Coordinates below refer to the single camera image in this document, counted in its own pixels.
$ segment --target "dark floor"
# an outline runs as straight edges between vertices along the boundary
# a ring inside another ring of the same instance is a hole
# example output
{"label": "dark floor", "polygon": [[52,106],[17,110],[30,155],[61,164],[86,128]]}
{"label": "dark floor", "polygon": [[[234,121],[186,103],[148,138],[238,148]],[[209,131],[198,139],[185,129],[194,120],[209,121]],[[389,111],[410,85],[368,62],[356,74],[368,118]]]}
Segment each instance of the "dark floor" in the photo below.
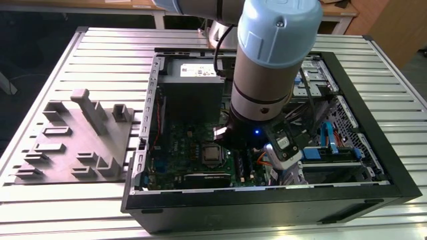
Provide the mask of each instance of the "dark floor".
{"label": "dark floor", "polygon": [[[196,29],[201,20],[168,16],[168,29]],[[153,29],[145,15],[0,12],[0,72],[18,89],[9,96],[0,91],[0,155],[38,95],[48,75],[78,26]],[[427,58],[417,54],[404,67],[418,93],[427,98]]]}

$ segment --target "power supply label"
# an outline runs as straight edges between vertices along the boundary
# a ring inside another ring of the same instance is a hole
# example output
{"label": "power supply label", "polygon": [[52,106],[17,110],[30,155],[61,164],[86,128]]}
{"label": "power supply label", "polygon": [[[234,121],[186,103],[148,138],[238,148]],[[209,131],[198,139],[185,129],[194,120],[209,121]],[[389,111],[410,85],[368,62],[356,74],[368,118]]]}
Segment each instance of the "power supply label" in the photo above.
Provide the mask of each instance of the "power supply label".
{"label": "power supply label", "polygon": [[216,77],[213,64],[182,64],[180,65],[181,77]]}

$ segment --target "light blue joint cap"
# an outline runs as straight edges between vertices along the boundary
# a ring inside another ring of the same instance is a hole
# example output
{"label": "light blue joint cap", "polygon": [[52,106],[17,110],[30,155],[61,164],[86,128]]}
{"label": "light blue joint cap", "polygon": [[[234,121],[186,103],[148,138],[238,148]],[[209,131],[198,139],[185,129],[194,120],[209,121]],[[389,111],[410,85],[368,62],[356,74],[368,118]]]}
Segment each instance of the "light blue joint cap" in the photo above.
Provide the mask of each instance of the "light blue joint cap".
{"label": "light blue joint cap", "polygon": [[153,4],[168,12],[182,14],[178,0],[152,0]]}
{"label": "light blue joint cap", "polygon": [[246,57],[266,68],[293,66],[314,45],[321,17],[317,0],[245,0],[237,38]]}

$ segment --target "slotted metal tabletop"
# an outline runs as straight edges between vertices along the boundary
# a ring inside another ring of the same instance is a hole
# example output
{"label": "slotted metal tabletop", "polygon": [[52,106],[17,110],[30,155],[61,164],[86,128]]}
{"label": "slotted metal tabletop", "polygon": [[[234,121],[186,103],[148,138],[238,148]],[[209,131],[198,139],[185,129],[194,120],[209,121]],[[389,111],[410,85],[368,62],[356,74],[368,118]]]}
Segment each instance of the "slotted metal tabletop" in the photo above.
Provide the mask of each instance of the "slotted metal tabletop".
{"label": "slotted metal tabletop", "polygon": [[[66,106],[74,88],[104,108],[136,110],[126,162],[137,147],[153,48],[205,48],[192,30],[80,28],[57,62],[0,159],[0,237],[12,239],[125,239],[152,237],[120,213],[124,183],[13,185],[16,166],[46,122],[49,100]],[[360,36],[318,35],[314,51],[334,52],[340,64],[424,196],[381,208],[344,224],[178,233],[182,239],[424,239],[427,236],[425,102],[376,43]]]}

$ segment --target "table leg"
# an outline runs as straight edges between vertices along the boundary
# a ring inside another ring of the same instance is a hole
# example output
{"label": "table leg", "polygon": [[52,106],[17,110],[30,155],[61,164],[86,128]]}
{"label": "table leg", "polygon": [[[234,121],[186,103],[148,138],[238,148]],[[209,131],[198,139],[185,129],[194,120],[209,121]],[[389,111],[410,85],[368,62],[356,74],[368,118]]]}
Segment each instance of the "table leg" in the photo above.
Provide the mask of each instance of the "table leg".
{"label": "table leg", "polygon": [[165,11],[153,10],[152,11],[153,21],[154,21],[154,29],[164,30],[165,29]]}
{"label": "table leg", "polygon": [[16,87],[13,86],[13,84],[9,82],[9,80],[6,79],[6,77],[1,74],[0,72],[0,88],[2,89],[2,91],[5,92],[5,94],[8,95],[14,95],[17,92]]}
{"label": "table leg", "polygon": [[340,20],[334,26],[334,29],[332,31],[332,35],[344,35],[346,28],[349,26],[349,23],[352,22],[353,17],[352,16],[341,16]]}

